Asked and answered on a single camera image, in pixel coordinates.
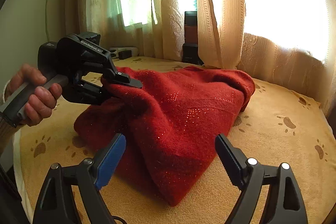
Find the person's left hand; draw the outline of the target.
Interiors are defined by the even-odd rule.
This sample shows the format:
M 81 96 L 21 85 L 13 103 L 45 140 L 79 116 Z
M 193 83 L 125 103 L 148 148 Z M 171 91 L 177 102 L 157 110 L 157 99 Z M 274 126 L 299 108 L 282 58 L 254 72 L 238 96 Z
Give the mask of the person's left hand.
M 13 94 L 24 82 L 30 82 L 35 86 L 35 91 L 29 96 L 25 104 L 26 119 L 21 124 L 36 126 L 43 119 L 52 115 L 52 110 L 56 107 L 57 100 L 62 94 L 62 87 L 53 84 L 49 89 L 44 88 L 46 78 L 42 73 L 28 64 L 23 64 L 18 72 L 11 78 L 5 88 L 5 100 Z

